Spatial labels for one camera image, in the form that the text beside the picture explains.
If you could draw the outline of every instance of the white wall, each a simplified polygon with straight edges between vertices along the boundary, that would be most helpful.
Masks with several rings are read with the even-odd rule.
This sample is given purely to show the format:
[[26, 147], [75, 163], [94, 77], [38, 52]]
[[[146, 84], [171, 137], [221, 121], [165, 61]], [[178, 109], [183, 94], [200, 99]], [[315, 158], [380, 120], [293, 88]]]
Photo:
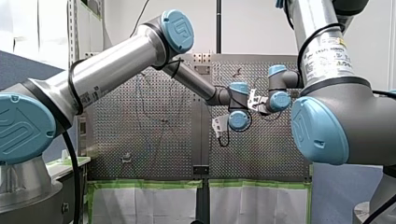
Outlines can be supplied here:
[[[146, 0], [105, 0], [105, 47], [129, 37]], [[179, 9], [191, 20], [195, 34], [193, 51], [209, 52], [216, 48], [216, 1], [151, 0], [140, 23], [161, 15], [167, 9]]]

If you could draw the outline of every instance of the perforated metal panel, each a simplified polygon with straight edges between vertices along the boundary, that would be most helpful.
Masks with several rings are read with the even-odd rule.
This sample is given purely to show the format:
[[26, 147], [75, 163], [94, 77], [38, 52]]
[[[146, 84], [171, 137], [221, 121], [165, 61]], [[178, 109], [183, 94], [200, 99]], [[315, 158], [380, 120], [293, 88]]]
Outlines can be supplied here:
[[191, 179], [191, 92], [152, 68], [89, 113], [89, 179]]
[[[233, 81], [247, 81], [256, 86], [256, 94], [267, 96], [268, 68], [282, 63], [296, 69], [296, 58], [290, 56], [212, 55], [212, 81], [228, 86]], [[213, 117], [227, 113], [214, 107]], [[230, 131], [230, 145], [220, 147], [212, 132], [209, 157], [210, 178], [254, 178], [279, 181], [309, 180], [309, 162], [293, 143], [290, 109], [274, 121], [252, 113], [253, 123], [244, 133]], [[275, 119], [276, 115], [266, 119]]]
[[[210, 66], [213, 84], [244, 80], [252, 88], [256, 81], [260, 95], [266, 95], [269, 66], [296, 68], [293, 56], [184, 57], [187, 64]], [[309, 181], [309, 162], [292, 140], [289, 110], [276, 121], [253, 114], [250, 129], [230, 132], [230, 145], [220, 147], [203, 102], [163, 72], [150, 68], [143, 74], [88, 109], [89, 179], [193, 179], [192, 166], [201, 162], [209, 165], [210, 178]], [[227, 113], [226, 106], [211, 110], [213, 117]]]

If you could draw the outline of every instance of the wire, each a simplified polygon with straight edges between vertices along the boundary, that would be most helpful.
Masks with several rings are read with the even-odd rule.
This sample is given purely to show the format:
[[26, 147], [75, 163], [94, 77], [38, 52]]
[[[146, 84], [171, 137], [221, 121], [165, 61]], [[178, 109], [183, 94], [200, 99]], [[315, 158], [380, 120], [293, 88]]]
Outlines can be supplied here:
[[74, 150], [72, 141], [70, 140], [70, 136], [67, 131], [64, 131], [62, 134], [64, 137], [64, 142], [66, 143], [67, 150], [69, 151], [70, 159], [72, 161], [73, 168], [73, 177], [75, 184], [75, 213], [73, 218], [73, 223], [79, 223], [79, 215], [80, 215], [80, 205], [81, 205], [81, 189], [80, 189], [80, 181], [79, 181], [79, 169], [78, 169], [78, 161], [76, 156], [76, 151]]
[[78, 105], [77, 115], [81, 115], [82, 114], [82, 112], [84, 110], [84, 106], [82, 105], [81, 99], [79, 99], [78, 93], [77, 93], [76, 88], [74, 86], [73, 76], [74, 76], [74, 70], [75, 70], [76, 66], [79, 63], [82, 63], [84, 61], [85, 61], [85, 59], [81, 59], [81, 60], [75, 61], [74, 63], [72, 63], [72, 65], [70, 65], [69, 76], [68, 76], [68, 79], [67, 79], [67, 83], [69, 84], [69, 89], [70, 89], [70, 91], [72, 93], [72, 96], [73, 96], [74, 100], [76, 101], [76, 103]]
[[396, 194], [393, 195], [389, 200], [382, 204], [378, 209], [375, 210], [364, 222], [363, 224], [372, 223], [379, 215], [385, 212], [388, 208], [396, 203]]
[[221, 137], [219, 137], [218, 140], [219, 140], [219, 145], [221, 147], [227, 147], [228, 145], [230, 145], [230, 128], [229, 127], [230, 127], [230, 125], [228, 124], [228, 121], [227, 121], [227, 143], [222, 144]]
[[268, 122], [276, 121], [277, 119], [280, 118], [280, 116], [282, 115], [282, 112], [283, 111], [278, 112], [276, 118], [274, 118], [274, 119], [267, 119], [265, 116], [262, 116], [262, 119], [265, 121], [268, 121]]
[[[73, 75], [74, 75], [74, 69], [79, 63], [82, 63], [84, 60], [78, 60], [72, 65], [70, 65], [69, 69], [69, 74], [68, 74], [68, 85], [69, 89], [72, 93], [73, 98], [75, 101], [78, 103], [78, 112], [77, 115], [82, 114], [83, 112], [83, 105], [81, 100], [79, 99], [79, 96], [77, 94], [76, 88], [74, 86], [73, 82]], [[81, 183], [79, 181], [79, 169], [78, 169], [78, 160], [77, 160], [77, 155], [76, 151], [74, 150], [72, 141], [70, 140], [69, 133], [67, 132], [67, 129], [64, 128], [64, 133], [62, 136], [64, 137], [64, 142], [66, 143], [67, 151], [69, 152], [70, 155], [70, 160], [72, 161], [72, 169], [73, 169], [73, 177], [74, 177], [74, 188], [75, 188], [75, 213], [74, 213], [74, 218], [73, 218], [73, 223], [78, 224], [79, 223], [79, 215], [80, 215], [80, 210], [81, 210]]]
[[145, 5], [143, 5], [142, 11], [140, 12], [139, 17], [137, 18], [136, 24], [134, 25], [134, 30], [131, 32], [131, 34], [129, 35], [129, 37], [131, 37], [131, 36], [134, 34], [134, 32], [136, 31], [137, 25], [139, 24], [140, 19], [142, 18], [143, 13], [145, 12], [146, 6], [148, 5], [148, 3], [149, 3], [149, 0], [146, 1]]
[[294, 25], [293, 25], [293, 22], [291, 22], [291, 18], [290, 18], [290, 14], [289, 14], [289, 3], [288, 3], [288, 0], [284, 0], [284, 1], [285, 1], [285, 6], [283, 7], [283, 9], [285, 11], [286, 19], [288, 20], [290, 28], [292, 30], [294, 30]]
[[373, 91], [374, 94], [378, 95], [385, 95], [388, 96], [389, 98], [396, 99], [396, 93], [389, 92], [389, 91]]

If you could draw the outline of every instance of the blue panel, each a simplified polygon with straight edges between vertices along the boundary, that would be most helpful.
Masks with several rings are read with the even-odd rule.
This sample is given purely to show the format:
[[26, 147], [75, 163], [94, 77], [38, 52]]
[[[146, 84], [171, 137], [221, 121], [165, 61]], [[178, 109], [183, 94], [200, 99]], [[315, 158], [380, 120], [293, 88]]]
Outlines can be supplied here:
[[0, 93], [0, 163], [15, 164], [41, 155], [55, 132], [55, 119], [40, 102]]
[[161, 16], [161, 25], [166, 40], [174, 51], [185, 53], [194, 44], [194, 31], [189, 18], [179, 10], [165, 11]]
[[284, 71], [286, 71], [286, 70], [288, 70], [288, 69], [287, 69], [286, 66], [283, 65], [283, 64], [276, 64], [276, 65], [273, 65], [273, 66], [271, 66], [271, 67], [268, 69], [268, 77], [273, 76], [273, 75], [275, 75], [275, 74], [278, 74], [278, 73], [280, 73], [280, 72], [284, 72]]
[[248, 126], [248, 115], [240, 110], [233, 111], [228, 117], [228, 124], [235, 131], [242, 131]]
[[248, 84], [246, 82], [232, 82], [230, 89], [248, 95]]
[[270, 106], [274, 111], [282, 111], [291, 104], [291, 98], [285, 91], [277, 91], [271, 96]]
[[349, 145], [344, 129], [321, 101], [301, 97], [291, 110], [294, 142], [311, 161], [340, 165], [347, 162]]

